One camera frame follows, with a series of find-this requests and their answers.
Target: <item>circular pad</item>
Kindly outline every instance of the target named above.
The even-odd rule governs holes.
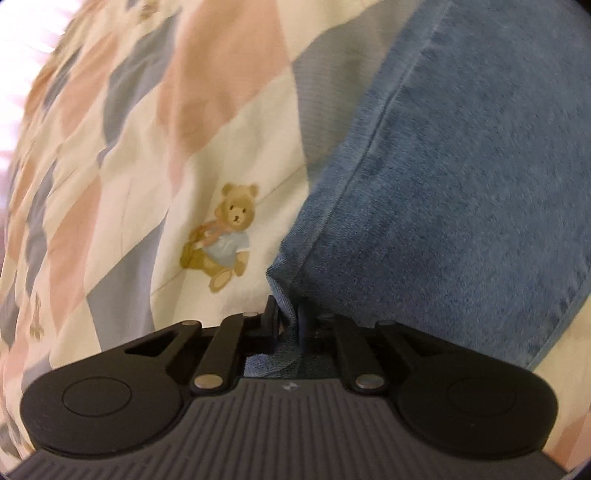
[[[424,359],[400,387],[397,406],[432,445],[483,460],[541,449],[558,408],[541,378],[471,353]]]
[[[84,417],[104,417],[124,408],[131,400],[131,389],[114,378],[87,378],[66,390],[64,405]]]
[[[34,381],[21,402],[31,440],[68,456],[105,456],[149,443],[183,405],[178,385],[154,358],[111,353]]]

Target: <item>metal rivet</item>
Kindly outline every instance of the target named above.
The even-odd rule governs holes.
[[[375,374],[363,374],[355,379],[355,384],[364,390],[377,390],[378,388],[382,388],[385,383],[382,377]]]
[[[212,390],[223,385],[223,378],[219,375],[205,374],[199,375],[195,379],[195,386],[201,390]]]

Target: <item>seam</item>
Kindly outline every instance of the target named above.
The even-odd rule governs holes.
[[[583,289],[585,287],[587,287],[586,288],[587,294],[582,299],[581,294],[582,294]],[[579,306],[579,310],[580,310],[580,307],[582,307],[582,305],[588,300],[589,290],[591,289],[590,287],[591,287],[591,275],[590,275],[589,268],[587,268],[587,273],[585,275],[585,278],[581,282],[580,287],[577,289],[577,293],[570,300],[569,305],[564,310],[564,313],[559,317],[558,323],[552,329],[552,331],[550,332],[550,334],[548,335],[548,337],[546,338],[544,343],[541,345],[541,347],[538,348],[538,352],[533,356],[533,358],[529,361],[529,363],[526,364],[525,368],[527,370],[532,370],[532,367],[534,367],[534,369],[536,367],[538,367],[539,364],[541,363],[541,361],[548,355],[548,353],[550,353],[550,349],[552,349],[552,347],[556,344],[556,342],[562,337],[562,335],[564,334],[566,329],[570,326],[570,323],[569,323],[569,325],[564,327],[566,319],[570,318],[571,323],[572,323],[572,321],[574,320],[574,317],[578,314],[579,311],[576,311],[576,312],[573,311],[576,308],[578,302],[581,302],[581,305]],[[562,329],[562,333],[560,334],[560,336],[558,338],[555,338],[556,333],[559,332],[562,327],[564,327]],[[551,343],[553,344],[552,347],[550,347],[550,349],[547,350],[547,347],[550,346]]]
[[[169,283],[171,283],[175,278],[177,278],[180,274],[182,274],[184,272],[184,270],[186,270],[186,269],[185,268],[180,269],[172,277],[170,277],[168,280],[166,280],[162,285],[158,286],[154,291],[150,292],[150,297],[152,297],[152,295],[154,295],[155,293],[158,293],[166,285],[168,285]]]
[[[272,190],[270,190],[269,192],[267,192],[267,194],[264,197],[261,197],[256,203],[255,206],[259,206],[261,203],[263,203],[263,201],[270,197],[273,193],[275,193],[278,189],[280,189],[285,182],[287,182],[289,179],[291,179],[294,175],[296,175],[298,172],[300,172],[302,170],[302,168],[307,168],[307,163],[303,163],[302,165],[300,165],[299,167],[297,167],[293,172],[291,172],[287,177],[285,177],[283,180],[281,180],[278,184],[276,184]]]
[[[123,209],[122,209],[122,213],[121,213],[121,235],[119,236],[119,240],[120,240],[119,248],[121,249],[121,258],[124,257],[124,254],[123,254],[123,252],[124,252],[124,250],[123,250],[123,232],[124,232],[124,224],[125,224],[125,214],[127,212],[127,204],[129,202],[129,195],[131,194],[131,189],[132,189],[134,180],[135,180],[135,175],[133,176],[133,178],[129,182],[129,187],[127,188],[127,195],[125,196],[125,201],[123,203]]]
[[[293,286],[296,278],[300,275],[302,268],[304,268],[304,265],[307,263],[307,261],[309,260],[310,256],[312,255],[312,252],[316,248],[316,244],[318,243],[318,241],[319,241],[322,233],[326,229],[326,226],[327,226],[327,224],[329,222],[331,213],[335,210],[336,206],[340,203],[343,195],[345,194],[345,191],[346,191],[347,187],[351,183],[353,177],[355,177],[356,172],[359,170],[359,167],[361,166],[361,164],[363,163],[363,161],[367,157],[369,150],[373,146],[374,141],[375,141],[375,138],[376,138],[377,133],[378,133],[378,130],[380,130],[380,127],[384,123],[384,118],[385,118],[386,112],[389,110],[389,107],[392,105],[393,101],[396,100],[396,98],[398,97],[398,95],[400,93],[400,90],[406,84],[406,82],[407,82],[408,77],[410,76],[410,74],[414,71],[414,69],[415,69],[415,67],[416,67],[419,59],[421,59],[422,53],[425,51],[425,49],[427,48],[427,46],[431,43],[431,39],[433,38],[433,34],[439,28],[439,25],[441,24],[441,22],[443,21],[443,19],[447,16],[447,12],[448,12],[448,10],[449,10],[449,8],[451,7],[452,4],[453,4],[453,2],[448,2],[441,9],[441,13],[439,13],[439,15],[436,17],[435,21],[433,22],[433,26],[429,29],[428,34],[426,34],[426,39],[424,40],[423,45],[421,46],[421,48],[418,49],[418,51],[417,51],[417,53],[415,55],[415,58],[413,59],[412,62],[409,63],[406,71],[401,76],[401,80],[400,80],[399,85],[387,97],[386,102],[384,103],[384,107],[380,110],[380,113],[379,113],[379,117],[378,117],[378,121],[376,123],[376,126],[375,126],[375,128],[373,129],[373,131],[371,132],[371,134],[369,136],[369,140],[368,140],[365,148],[363,149],[363,153],[361,154],[361,157],[357,161],[357,165],[355,165],[355,168],[349,174],[349,177],[347,178],[347,180],[345,181],[345,184],[341,188],[341,191],[337,195],[336,200],[335,200],[332,208],[326,213],[324,219],[322,220],[322,227],[318,231],[318,234],[316,235],[316,238],[310,244],[310,247],[308,248],[308,250],[307,250],[307,252],[306,252],[306,254],[305,254],[302,262],[295,269],[295,273],[292,275],[292,277],[290,278],[289,282],[287,283],[287,290],[290,290],[292,288],[292,286]]]
[[[53,194],[55,194],[55,192],[57,192],[57,191],[58,191],[58,190],[61,188],[61,186],[62,186],[62,185],[65,183],[65,182],[67,182],[67,181],[70,179],[70,177],[71,177],[72,175],[74,175],[74,173],[76,173],[78,170],[79,170],[79,166],[75,166],[75,167],[74,167],[74,170],[72,170],[72,171],[71,171],[71,172],[70,172],[70,173],[69,173],[69,174],[66,176],[66,178],[64,178],[64,179],[63,179],[63,180],[62,180],[60,183],[58,183],[57,185],[55,185],[55,186],[52,188],[52,190],[49,192],[49,195],[47,196],[47,199],[49,199],[50,197],[52,197],[52,196],[53,196]]]

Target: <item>bear's scarf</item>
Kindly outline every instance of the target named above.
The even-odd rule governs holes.
[[[203,225],[203,232],[208,235],[203,239],[203,246],[210,247],[217,239],[226,233],[232,233],[234,230],[231,226],[225,224],[222,220],[216,219]]]

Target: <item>black plastic device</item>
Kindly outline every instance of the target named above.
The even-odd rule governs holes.
[[[557,415],[527,370],[399,323],[298,309],[304,357],[333,378],[244,378],[281,313],[187,320],[33,382],[36,452],[10,480],[559,480]]]

